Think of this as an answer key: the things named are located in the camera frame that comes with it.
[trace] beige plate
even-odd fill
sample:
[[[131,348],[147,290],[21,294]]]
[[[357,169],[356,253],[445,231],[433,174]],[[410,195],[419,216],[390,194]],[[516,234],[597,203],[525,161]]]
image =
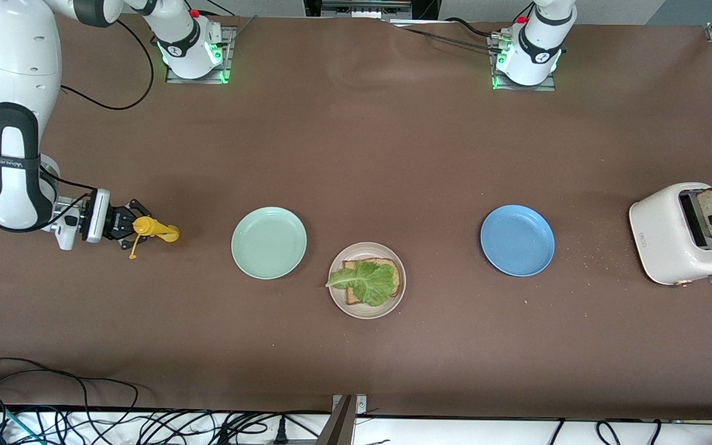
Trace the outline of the beige plate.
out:
[[[388,247],[385,245],[380,245],[375,242],[360,242],[358,244],[351,245],[341,251],[339,255],[331,263],[331,268],[328,270],[328,276],[332,273],[340,270],[342,268],[343,261],[350,260],[366,260],[367,258],[387,258],[393,260],[400,269],[400,278],[403,279],[403,284],[400,285],[400,293],[396,297],[392,297],[389,301],[385,302],[379,307],[371,307],[367,304],[354,304],[353,306],[348,306],[345,304],[345,291],[342,289],[334,289],[333,287],[328,288],[328,292],[331,294],[331,299],[334,300],[337,307],[342,310],[342,312],[347,313],[350,316],[355,316],[356,318],[361,318],[362,320],[370,320],[371,318],[379,318],[379,316],[387,315],[397,307],[401,299],[403,299],[403,294],[405,293],[406,286],[406,276],[405,268],[403,267],[403,261]]]

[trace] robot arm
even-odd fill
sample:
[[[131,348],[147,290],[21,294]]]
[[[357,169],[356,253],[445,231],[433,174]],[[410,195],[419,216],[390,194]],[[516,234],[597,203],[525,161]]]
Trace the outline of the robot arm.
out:
[[[513,82],[531,87],[556,68],[562,42],[576,22],[576,0],[536,0],[525,23],[514,23],[511,46],[497,68]]]
[[[153,28],[176,74],[198,78],[215,67],[202,32],[213,26],[204,17],[190,16],[182,0],[128,4]],[[63,250],[72,248],[78,232],[87,242],[121,240],[132,233],[130,223],[138,215],[130,205],[112,208],[107,190],[95,189],[85,200],[57,195],[59,167],[40,154],[62,78],[54,14],[106,27],[119,17],[122,5],[122,0],[0,0],[0,229],[54,231]],[[134,208],[149,216],[141,205]]]

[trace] blue plate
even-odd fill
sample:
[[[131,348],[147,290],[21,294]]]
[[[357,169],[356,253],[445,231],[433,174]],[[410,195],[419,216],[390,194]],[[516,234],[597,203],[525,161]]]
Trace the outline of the blue plate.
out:
[[[480,231],[483,252],[495,268],[512,276],[532,276],[554,258],[554,232],[545,218],[525,206],[501,206]]]

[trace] brown tabletop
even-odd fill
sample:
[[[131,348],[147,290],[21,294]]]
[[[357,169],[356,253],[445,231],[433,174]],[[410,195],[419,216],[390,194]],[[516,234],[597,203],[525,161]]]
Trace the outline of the brown tabletop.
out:
[[[124,30],[57,20],[66,85],[138,98],[146,61]],[[665,186],[712,184],[712,43],[650,26],[577,26],[567,43],[555,93],[494,91],[479,50],[378,20],[257,18],[228,85],[156,82],[126,112],[60,94],[42,150],[63,177],[137,198],[182,236],[128,260],[114,242],[63,252],[0,231],[0,355],[142,383],[142,406],[330,409],[365,392],[383,414],[712,418],[712,286],[647,279],[627,219]],[[507,203],[553,227],[540,275],[505,276],[480,250]],[[261,206],[308,231],[275,281],[229,250]],[[363,240],[408,275],[374,321],[324,287]],[[8,402],[82,403],[72,383],[11,383]],[[98,389],[91,403],[127,403]]]

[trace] lettuce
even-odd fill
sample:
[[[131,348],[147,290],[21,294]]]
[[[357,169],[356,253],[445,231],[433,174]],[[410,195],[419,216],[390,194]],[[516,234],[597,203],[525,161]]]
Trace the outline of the lettuce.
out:
[[[357,261],[356,269],[342,268],[331,274],[326,287],[351,288],[359,301],[372,307],[381,306],[395,288],[394,270],[390,265]]]

